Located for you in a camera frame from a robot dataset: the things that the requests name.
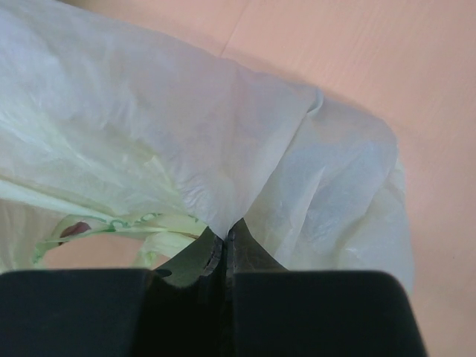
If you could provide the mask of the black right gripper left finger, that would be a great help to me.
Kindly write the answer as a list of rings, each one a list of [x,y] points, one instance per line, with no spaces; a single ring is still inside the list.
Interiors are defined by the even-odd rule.
[[[1,276],[3,356],[218,356],[223,243],[205,231],[163,267]]]

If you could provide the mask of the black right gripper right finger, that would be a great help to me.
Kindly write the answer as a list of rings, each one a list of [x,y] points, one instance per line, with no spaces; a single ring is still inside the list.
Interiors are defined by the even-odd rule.
[[[244,221],[227,238],[237,356],[426,356],[408,296],[383,271],[290,271]]]

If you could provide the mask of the light green plastic bag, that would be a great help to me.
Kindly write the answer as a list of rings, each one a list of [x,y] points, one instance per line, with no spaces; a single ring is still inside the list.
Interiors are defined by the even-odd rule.
[[[386,123],[320,89],[58,1],[1,3],[1,270],[77,222],[172,257],[244,220],[292,270],[411,289],[405,179]]]

